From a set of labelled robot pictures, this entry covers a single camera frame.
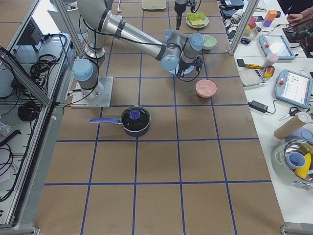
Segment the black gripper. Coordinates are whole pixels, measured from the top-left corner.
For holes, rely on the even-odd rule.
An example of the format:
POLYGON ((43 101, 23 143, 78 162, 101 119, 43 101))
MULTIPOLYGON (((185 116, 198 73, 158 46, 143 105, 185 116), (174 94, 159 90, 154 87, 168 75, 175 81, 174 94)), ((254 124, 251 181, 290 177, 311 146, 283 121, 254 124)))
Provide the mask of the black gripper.
POLYGON ((174 10, 177 13, 176 16, 176 29, 181 27, 182 13, 186 11, 187 7, 190 7, 190 12, 194 13, 196 9, 195 0, 175 0, 174 10))
POLYGON ((178 75, 184 76, 184 70, 189 68, 191 65, 195 66, 197 72, 200 72, 203 65, 203 58, 197 56, 196 58, 190 59, 188 57, 181 56, 181 58, 179 59, 178 75))

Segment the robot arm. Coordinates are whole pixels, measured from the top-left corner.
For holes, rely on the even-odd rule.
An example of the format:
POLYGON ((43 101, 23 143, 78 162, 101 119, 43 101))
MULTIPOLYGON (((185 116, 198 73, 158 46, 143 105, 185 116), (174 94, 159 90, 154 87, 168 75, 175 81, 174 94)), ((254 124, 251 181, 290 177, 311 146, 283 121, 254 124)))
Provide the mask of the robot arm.
POLYGON ((190 7, 192 13, 196 9, 195 0, 175 0, 174 11, 176 12, 176 30, 180 29, 182 14, 186 11, 186 8, 190 7))
POLYGON ((174 71, 177 78, 183 78, 185 70, 190 67, 200 72, 203 60, 199 53, 204 45, 201 34, 187 36, 177 30, 168 29, 163 42, 160 42, 114 15, 111 11, 111 0, 79 0, 77 5, 88 28, 85 59, 95 64, 100 63, 105 55, 103 39, 105 36, 113 36, 154 57, 164 70, 174 71))

